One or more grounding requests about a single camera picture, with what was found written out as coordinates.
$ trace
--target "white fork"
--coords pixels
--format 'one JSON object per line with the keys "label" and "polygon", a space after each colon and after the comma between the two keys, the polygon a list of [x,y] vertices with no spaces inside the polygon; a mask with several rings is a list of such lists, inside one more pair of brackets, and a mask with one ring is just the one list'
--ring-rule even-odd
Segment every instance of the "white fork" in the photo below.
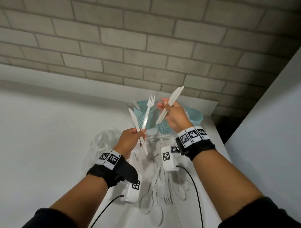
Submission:
{"label": "white fork", "polygon": [[151,107],[153,107],[155,104],[155,95],[150,95],[149,99],[148,99],[148,103],[147,103],[147,110],[145,113],[145,117],[143,119],[143,124],[142,124],[142,128],[141,130],[145,129],[147,120],[148,120],[148,114],[150,112]]}

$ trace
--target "white countertop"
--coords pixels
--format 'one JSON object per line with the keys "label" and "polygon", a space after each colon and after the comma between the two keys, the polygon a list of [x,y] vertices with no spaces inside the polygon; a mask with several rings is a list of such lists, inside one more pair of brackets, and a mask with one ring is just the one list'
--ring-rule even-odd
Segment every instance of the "white countertop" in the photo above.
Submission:
{"label": "white countertop", "polygon": [[[22,227],[38,208],[49,207],[80,180],[82,162],[99,132],[132,127],[126,102],[11,82],[1,84],[0,107],[0,226],[5,228]],[[211,118],[205,116],[201,126],[230,160]],[[182,163],[197,184],[204,226],[216,228],[220,218],[192,163],[186,157]],[[109,189],[96,216],[121,190]],[[182,227],[201,227],[196,199],[191,181],[185,201],[174,197]],[[95,227],[114,228],[127,206],[120,201],[111,204]],[[174,227],[174,208],[161,206],[161,227]],[[130,227],[152,227],[136,208],[128,222]]]}

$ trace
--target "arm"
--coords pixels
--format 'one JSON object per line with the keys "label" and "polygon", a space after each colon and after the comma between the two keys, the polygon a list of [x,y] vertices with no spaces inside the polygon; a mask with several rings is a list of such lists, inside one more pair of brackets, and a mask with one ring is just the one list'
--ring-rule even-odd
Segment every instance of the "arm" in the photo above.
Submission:
{"label": "arm", "polygon": [[[185,115],[183,107],[174,103],[168,105],[168,99],[158,103],[158,108],[166,108],[166,119],[171,128],[181,132],[193,125]],[[234,165],[216,150],[202,151],[193,159],[195,170],[221,220],[234,215],[250,202],[263,194]]]}
{"label": "arm", "polygon": [[[125,159],[128,159],[138,139],[141,136],[146,138],[145,131],[146,130],[142,130],[137,133],[136,128],[123,131],[114,150],[124,156]],[[87,228],[107,191],[108,185],[102,177],[88,174],[50,208],[64,213],[78,228]],[[35,215],[24,227],[62,227],[60,221],[54,221],[52,223],[58,224],[58,226],[50,226],[50,220],[59,219],[54,216],[41,218]]]}

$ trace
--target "wire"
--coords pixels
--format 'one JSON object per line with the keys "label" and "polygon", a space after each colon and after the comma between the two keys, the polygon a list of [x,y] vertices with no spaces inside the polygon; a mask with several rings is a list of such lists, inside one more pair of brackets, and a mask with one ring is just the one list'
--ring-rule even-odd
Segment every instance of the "wire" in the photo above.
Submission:
{"label": "wire", "polygon": [[[191,180],[192,180],[192,182],[194,184],[195,190],[197,191],[197,186],[195,185],[195,182],[192,179],[192,176],[190,175],[190,173],[187,171],[187,169],[185,167],[183,167],[183,166],[180,166],[180,165],[177,165],[177,167],[180,167],[180,168],[184,169],[188,173],[188,175],[190,176],[190,178],[191,178]],[[200,203],[200,198],[199,198],[199,193],[198,192],[197,192],[197,200],[199,201],[199,207],[200,207],[200,213],[201,213],[201,221],[202,221],[202,228],[204,228],[203,216],[202,216],[202,210],[201,210],[201,203]]]}
{"label": "wire", "polygon": [[111,203],[114,202],[114,200],[118,199],[119,197],[124,197],[123,195],[117,196],[116,198],[114,198],[105,208],[104,210],[100,213],[100,215],[97,217],[97,219],[93,222],[92,226],[90,228],[92,228],[94,226],[94,224],[96,223],[96,221],[98,220],[98,218],[102,215],[102,213],[107,209],[108,206],[110,206]]}

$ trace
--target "wrist-mounted device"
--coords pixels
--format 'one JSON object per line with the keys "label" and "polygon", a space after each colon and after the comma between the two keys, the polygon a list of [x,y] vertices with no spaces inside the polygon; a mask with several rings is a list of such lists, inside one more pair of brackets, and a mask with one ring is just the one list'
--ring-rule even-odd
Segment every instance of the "wrist-mounted device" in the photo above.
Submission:
{"label": "wrist-mounted device", "polygon": [[109,188],[124,180],[130,183],[138,181],[136,169],[115,150],[103,152],[95,165],[89,169],[88,174],[104,178]]}
{"label": "wrist-mounted device", "polygon": [[178,133],[175,139],[180,153],[186,155],[192,161],[195,156],[205,150],[215,149],[210,137],[200,126],[187,128]]}

